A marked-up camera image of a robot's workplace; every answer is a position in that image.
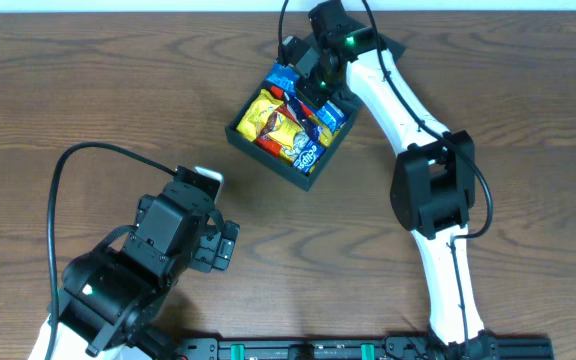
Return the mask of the yellow snack packet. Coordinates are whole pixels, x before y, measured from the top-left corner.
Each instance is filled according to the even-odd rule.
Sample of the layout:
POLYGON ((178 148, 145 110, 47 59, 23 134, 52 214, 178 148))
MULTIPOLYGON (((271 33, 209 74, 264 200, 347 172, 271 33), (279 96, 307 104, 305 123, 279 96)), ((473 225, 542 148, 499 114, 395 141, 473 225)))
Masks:
POLYGON ((281 145, 281 151, 285 155, 293 157, 288 155, 288 152, 292 150, 293 139, 300 130, 296 122, 282 113, 273 112, 264 129, 269 138, 281 145))
POLYGON ((272 113, 284 102, 275 98, 271 92, 261 89, 236 127, 237 132, 245 139, 253 142, 266 125, 272 113))

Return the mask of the yellow Hacks candy bag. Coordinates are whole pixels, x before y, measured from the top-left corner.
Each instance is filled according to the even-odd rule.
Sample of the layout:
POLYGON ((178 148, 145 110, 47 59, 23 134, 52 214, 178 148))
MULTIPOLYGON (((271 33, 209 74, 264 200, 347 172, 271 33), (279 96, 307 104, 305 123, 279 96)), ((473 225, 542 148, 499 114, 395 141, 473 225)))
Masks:
MULTIPOLYGON (((320 129, 322 130, 322 135, 320 137, 320 142, 318 143, 319 145, 321 145, 322 147, 324 147, 325 149, 328 149, 335 137, 337 136, 336 132, 333 132, 332 130, 330 130, 324 123, 322 123, 316 116, 311 116, 311 119, 320 126, 320 129)), ((293 157, 295 157, 296 155, 298 155, 303 147, 308 143, 308 141, 311 140, 308 135, 306 134, 306 132, 302 129, 302 127, 300 126, 300 130, 296 133, 294 139, 293 139, 293 146, 292 146, 292 150, 288 152, 288 155, 291 155, 293 157)))

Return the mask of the dark green box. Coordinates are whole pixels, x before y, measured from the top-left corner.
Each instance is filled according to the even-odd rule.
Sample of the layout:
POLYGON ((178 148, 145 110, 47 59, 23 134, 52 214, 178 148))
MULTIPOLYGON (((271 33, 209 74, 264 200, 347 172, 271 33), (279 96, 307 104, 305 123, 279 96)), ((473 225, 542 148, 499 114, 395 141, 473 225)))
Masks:
POLYGON ((309 190, 353 127, 363 101, 347 71, 386 43, 369 28, 322 36, 313 46, 288 37, 246 105, 226 126, 228 142, 309 190))

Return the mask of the blue snack bar wrapper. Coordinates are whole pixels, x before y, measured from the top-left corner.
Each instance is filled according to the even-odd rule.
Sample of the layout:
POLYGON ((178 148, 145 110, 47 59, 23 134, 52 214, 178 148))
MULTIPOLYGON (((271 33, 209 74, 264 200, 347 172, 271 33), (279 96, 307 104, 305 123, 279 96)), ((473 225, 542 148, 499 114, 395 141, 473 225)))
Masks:
MULTIPOLYGON (((275 63, 265 77, 265 84, 267 89, 271 85, 275 85, 284 92, 287 91, 290 95, 297 97, 296 85, 298 79, 298 74, 292 68, 275 63)), ((333 132, 337 133, 347 122, 348 115, 330 100, 321 108, 313 108, 304 102, 302 103, 312 112, 312 116, 316 116, 333 132)))

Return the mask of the dark blue snack bar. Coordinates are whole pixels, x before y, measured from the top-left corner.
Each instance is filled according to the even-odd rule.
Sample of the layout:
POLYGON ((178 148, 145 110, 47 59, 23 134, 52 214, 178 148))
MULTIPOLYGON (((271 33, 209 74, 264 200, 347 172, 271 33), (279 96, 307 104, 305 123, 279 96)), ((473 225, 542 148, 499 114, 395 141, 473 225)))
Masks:
POLYGON ((289 109, 290 114, 296 122, 306 132, 308 137, 316 142, 320 142, 322 130, 312 119, 312 112, 299 100, 295 95, 290 95, 287 91, 283 93, 284 102, 289 109))

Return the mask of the blue Eclipse mint box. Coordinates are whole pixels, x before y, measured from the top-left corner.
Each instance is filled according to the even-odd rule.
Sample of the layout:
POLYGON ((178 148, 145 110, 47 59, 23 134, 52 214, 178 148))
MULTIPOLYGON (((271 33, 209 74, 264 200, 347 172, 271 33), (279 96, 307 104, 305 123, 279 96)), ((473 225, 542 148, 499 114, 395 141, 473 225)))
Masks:
POLYGON ((302 174, 310 174, 324 153, 324 147, 309 140, 293 162, 293 168, 302 174))

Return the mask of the red candy bag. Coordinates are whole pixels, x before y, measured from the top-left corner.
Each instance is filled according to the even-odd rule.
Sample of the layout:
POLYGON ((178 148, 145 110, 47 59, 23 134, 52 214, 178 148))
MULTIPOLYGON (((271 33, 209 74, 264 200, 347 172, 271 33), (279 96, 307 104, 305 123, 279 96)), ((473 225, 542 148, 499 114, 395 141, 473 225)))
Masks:
MULTIPOLYGON (((279 87, 275 86, 275 85, 271 85, 270 88, 268 89, 269 92, 272 93, 272 95, 277 98, 280 99, 280 97, 283 95, 284 91, 282 89, 280 89, 279 87)), ((294 122, 296 122, 296 120, 294 119, 294 117, 290 114, 289 109, 287 108, 285 102, 283 105, 281 105, 278 109, 276 109, 274 112, 279 112, 282 113, 288 117, 290 117, 294 122)), ((289 163, 293 163, 294 160, 296 159, 296 157, 299 155, 297 155, 296 157, 289 157, 287 155, 285 155, 282 151, 281 151, 281 145, 275 141, 273 141, 271 138, 269 138, 266 135, 266 130, 264 129, 264 127, 262 128, 259 136, 255 139, 255 143, 263 148, 266 152, 272 154, 275 157, 279 157, 282 158, 286 161, 288 161, 289 163)))

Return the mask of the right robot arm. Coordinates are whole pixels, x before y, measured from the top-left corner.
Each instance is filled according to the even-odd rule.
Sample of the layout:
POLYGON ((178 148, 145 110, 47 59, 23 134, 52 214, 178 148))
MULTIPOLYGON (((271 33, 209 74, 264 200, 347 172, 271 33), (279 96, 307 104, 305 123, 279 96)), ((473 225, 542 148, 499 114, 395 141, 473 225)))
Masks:
POLYGON ((477 311, 467 244, 492 223, 490 188, 472 138, 452 132, 421 103, 399 72, 376 24, 363 26, 339 1, 308 14, 313 56, 293 53, 300 100, 322 110, 349 91, 369 110, 396 157, 390 202, 420 251, 430 296, 430 359, 495 359, 497 343, 477 311))

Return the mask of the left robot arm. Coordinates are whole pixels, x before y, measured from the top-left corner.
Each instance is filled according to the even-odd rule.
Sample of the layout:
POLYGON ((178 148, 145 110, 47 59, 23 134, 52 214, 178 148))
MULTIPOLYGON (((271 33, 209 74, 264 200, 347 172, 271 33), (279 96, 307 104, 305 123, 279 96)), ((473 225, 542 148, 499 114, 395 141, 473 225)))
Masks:
POLYGON ((178 175, 142 196, 133 224, 66 266, 32 358, 116 359, 126 346, 170 355, 148 330, 180 275, 225 271, 232 258, 240 227, 216 207, 223 185, 219 175, 178 175))

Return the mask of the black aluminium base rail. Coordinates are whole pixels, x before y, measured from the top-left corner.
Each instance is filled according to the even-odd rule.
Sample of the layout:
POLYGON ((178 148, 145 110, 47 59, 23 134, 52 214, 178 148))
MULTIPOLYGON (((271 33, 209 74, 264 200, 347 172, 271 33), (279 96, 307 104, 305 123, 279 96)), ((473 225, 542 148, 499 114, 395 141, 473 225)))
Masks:
POLYGON ((185 338, 174 341, 153 329, 134 347, 150 359, 188 360, 554 360, 547 337, 507 337, 481 332, 463 344, 445 345, 434 335, 383 339, 185 338))

